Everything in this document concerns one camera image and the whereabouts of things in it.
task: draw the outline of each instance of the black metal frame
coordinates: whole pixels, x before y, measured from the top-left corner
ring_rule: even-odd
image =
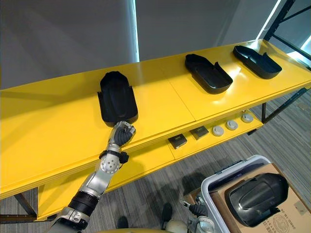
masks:
[[[19,193],[14,195],[19,204],[26,211],[26,215],[0,215],[0,224],[8,224],[8,223],[26,223],[26,222],[34,222],[37,220],[37,214],[32,208],[32,206],[28,203],[25,197]],[[47,218],[46,221],[53,221],[56,218],[56,215],[52,215]]]
[[[269,41],[271,39],[271,37],[274,37],[275,39],[279,40],[280,42],[282,42],[283,44],[287,45],[288,47],[292,48],[293,50],[299,52],[301,55],[303,55],[304,57],[306,57],[307,59],[309,59],[311,61],[311,55],[304,52],[303,50],[301,50],[300,48],[298,48],[297,46],[295,46],[294,44],[292,44],[291,42],[287,41],[286,39],[282,38],[279,35],[275,35],[275,31],[277,30],[277,28],[279,27],[280,23],[293,18],[295,16],[297,16],[298,14],[301,14],[309,9],[311,9],[311,6],[308,6],[294,14],[292,14],[291,16],[285,17],[286,14],[288,13],[289,9],[292,7],[292,5],[294,4],[295,0],[287,0],[284,4],[284,6],[282,7],[280,13],[277,15],[276,19],[274,20],[273,24],[271,25],[270,29],[267,31],[266,35],[264,36],[264,40]],[[290,97],[285,103],[283,103],[280,107],[278,107],[274,112],[272,112],[269,116],[266,117],[266,103],[262,104],[262,108],[261,108],[261,122],[263,124],[269,122],[271,119],[273,119],[276,115],[278,115],[280,112],[282,112],[285,108],[287,108],[289,105],[291,105],[295,100],[297,100],[300,96],[302,96],[304,93],[306,93],[308,90],[305,88],[300,89],[299,91],[297,91],[292,97]],[[254,133],[256,130],[252,130],[250,132],[248,132],[248,135],[251,135],[252,133]]]

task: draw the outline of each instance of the robotic hand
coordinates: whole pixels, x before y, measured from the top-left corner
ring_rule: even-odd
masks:
[[[77,233],[84,230],[99,199],[107,189],[114,173],[128,160],[121,152],[121,146],[130,141],[135,128],[126,121],[118,122],[110,134],[108,145],[100,155],[100,163],[95,172],[84,181],[79,191],[53,221],[47,233]]]

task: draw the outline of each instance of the yellow shelf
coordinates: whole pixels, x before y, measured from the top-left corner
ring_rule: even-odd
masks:
[[[212,126],[221,125],[225,130],[224,135],[221,137],[208,133],[199,140],[195,140],[190,132],[184,132],[187,143],[176,150],[167,140],[163,140],[152,146],[130,153],[129,161],[114,175],[107,188],[107,192],[178,162],[187,156],[262,126],[262,123],[253,113],[250,111],[247,111],[247,113],[250,113],[254,118],[251,123],[242,122],[242,113],[238,113],[219,120],[214,124],[206,125],[210,132]],[[238,123],[238,129],[234,131],[225,129],[225,122],[229,119],[234,119]],[[92,168],[87,171],[81,171],[77,175],[69,175],[40,186],[38,192],[38,220],[45,220],[48,216],[59,212],[67,206],[84,179],[93,170]]]
[[[188,131],[183,133],[185,138],[187,139],[187,143],[182,145],[181,147],[174,149],[170,142],[167,140],[167,144],[171,150],[171,152],[174,155],[175,159],[180,159],[183,157],[187,157],[190,155],[193,155],[195,153],[198,153],[202,150],[205,150],[207,148],[213,147],[217,144],[220,144],[222,142],[225,142],[227,140],[230,140],[231,138],[234,138],[236,136],[239,136],[241,134],[247,133],[251,130],[260,128],[263,124],[259,119],[256,118],[256,116],[250,112],[246,111],[247,113],[251,114],[254,118],[254,120],[251,123],[244,123],[241,120],[242,112],[234,114],[230,117],[215,121],[213,123],[210,123],[208,125],[204,125],[207,130],[209,131],[208,134],[204,135],[200,139],[196,140],[194,136]],[[228,120],[234,120],[238,124],[238,128],[236,130],[229,130],[225,126],[225,123]],[[216,125],[221,126],[224,129],[224,134],[220,137],[214,136],[212,134],[212,128]]]
[[[270,80],[257,77],[234,57],[235,45],[266,51],[283,70]],[[310,86],[310,72],[270,43],[235,45],[194,52],[218,61],[233,78],[229,89],[218,95],[206,93],[194,81],[185,68],[185,54],[2,90],[0,199],[97,163],[111,131],[101,119],[97,98],[99,82],[109,71],[128,78],[138,106],[137,134],[124,148],[127,152]]]
[[[311,73],[269,42],[249,41],[241,45],[251,47],[260,54],[267,52],[282,67],[282,71],[272,79],[258,77],[233,55],[235,45],[159,59],[161,69],[195,120],[223,118],[226,114],[249,109],[310,83]],[[217,95],[207,93],[185,67],[185,55],[190,53],[204,56],[213,64],[219,62],[233,79],[231,86]]]
[[[132,152],[129,156],[129,161],[113,176],[107,192],[165,167],[174,160],[165,141]],[[37,220],[45,220],[67,206],[83,181],[93,171],[94,168],[89,168],[40,186]]]

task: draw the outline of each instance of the white wall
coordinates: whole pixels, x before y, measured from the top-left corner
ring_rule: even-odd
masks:
[[[276,0],[136,0],[147,60],[255,39]]]
[[[293,6],[290,8],[286,17],[308,7],[311,5],[311,0],[296,0]],[[311,35],[311,10],[307,10],[279,25],[276,35],[279,35],[286,40],[292,42],[297,47],[301,47],[303,43]],[[283,43],[279,42],[275,38],[271,38],[270,41],[284,52],[292,52],[293,49],[287,47]]]
[[[2,0],[1,88],[136,61],[129,0]]]

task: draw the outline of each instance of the round cap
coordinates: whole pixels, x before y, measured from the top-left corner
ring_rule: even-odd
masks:
[[[245,123],[250,123],[252,122],[254,119],[252,117],[252,115],[248,114],[248,113],[244,113],[241,117],[242,121]]]
[[[219,137],[224,134],[224,129],[220,127],[219,125],[217,125],[213,127],[212,132],[215,136]]]
[[[230,130],[236,130],[238,128],[238,124],[237,122],[233,121],[233,120],[229,120],[227,121],[227,123],[225,124],[226,127]]]

